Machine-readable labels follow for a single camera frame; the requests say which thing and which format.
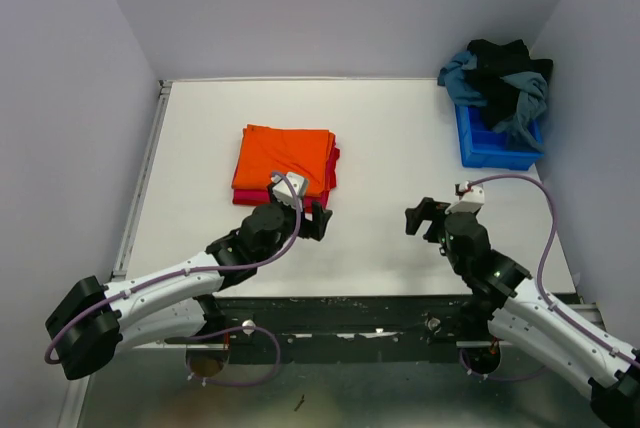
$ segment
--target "gray wall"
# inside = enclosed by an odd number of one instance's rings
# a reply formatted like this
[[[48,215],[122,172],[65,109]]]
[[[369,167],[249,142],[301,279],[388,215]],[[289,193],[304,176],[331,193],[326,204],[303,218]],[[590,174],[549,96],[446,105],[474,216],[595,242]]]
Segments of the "gray wall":
[[[561,0],[534,47],[556,61],[540,172],[579,291],[640,346],[640,0]]]
[[[533,43],[558,0],[118,0],[162,78],[435,76],[474,37]]]
[[[156,77],[115,0],[0,0],[0,426],[55,426],[44,321],[107,279]]]

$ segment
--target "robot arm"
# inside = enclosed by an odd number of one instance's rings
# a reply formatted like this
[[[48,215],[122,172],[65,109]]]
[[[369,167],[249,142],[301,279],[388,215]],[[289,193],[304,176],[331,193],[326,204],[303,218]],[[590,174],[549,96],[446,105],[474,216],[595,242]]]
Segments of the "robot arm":
[[[304,216],[300,207],[307,186],[303,177],[288,173],[268,187],[271,202],[256,207],[239,228],[162,271],[105,285],[95,276],[78,281],[45,323],[52,339],[45,360],[57,362],[50,358],[55,348],[67,379],[73,380],[134,346],[226,328],[220,326],[224,317],[212,314],[213,293],[275,261],[293,236],[324,237],[332,212],[313,203],[312,218]]]
[[[548,303],[528,270],[491,248],[476,218],[482,186],[465,183],[456,193],[453,204],[425,198],[407,209],[406,232],[414,235],[422,221],[431,221],[424,239],[440,246],[473,293],[465,313],[471,336],[486,332],[512,343],[571,383],[609,426],[637,426],[640,352],[545,290]]]

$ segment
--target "blue plastic basket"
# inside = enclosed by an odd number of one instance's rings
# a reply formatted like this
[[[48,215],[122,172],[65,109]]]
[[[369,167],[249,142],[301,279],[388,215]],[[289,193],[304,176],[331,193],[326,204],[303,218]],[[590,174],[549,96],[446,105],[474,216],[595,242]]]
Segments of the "blue plastic basket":
[[[480,112],[476,108],[456,106],[456,119],[463,166],[526,171],[542,157],[542,153],[535,151],[507,150],[506,133],[494,133],[488,130],[482,123]],[[539,143],[542,143],[537,122],[533,121],[529,125],[529,131]]]

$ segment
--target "orange cloth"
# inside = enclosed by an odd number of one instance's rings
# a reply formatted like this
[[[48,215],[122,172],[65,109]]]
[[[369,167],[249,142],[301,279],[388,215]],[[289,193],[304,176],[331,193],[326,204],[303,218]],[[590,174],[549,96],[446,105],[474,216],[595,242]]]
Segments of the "orange cloth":
[[[335,135],[329,130],[277,130],[247,125],[234,190],[263,190],[271,172],[293,171],[309,180],[307,196],[319,197],[327,189],[327,161]]]

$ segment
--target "black cloth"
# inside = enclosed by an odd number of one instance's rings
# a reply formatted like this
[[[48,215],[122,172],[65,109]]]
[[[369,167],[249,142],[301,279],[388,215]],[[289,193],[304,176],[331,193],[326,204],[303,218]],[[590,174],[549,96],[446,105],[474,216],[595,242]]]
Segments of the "black cloth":
[[[480,117],[489,129],[512,117],[520,90],[502,80],[503,76],[522,72],[540,73],[548,83],[553,71],[552,60],[532,60],[522,40],[496,45],[487,40],[473,40],[467,50],[477,58],[477,68],[465,73],[465,81],[487,100]]]

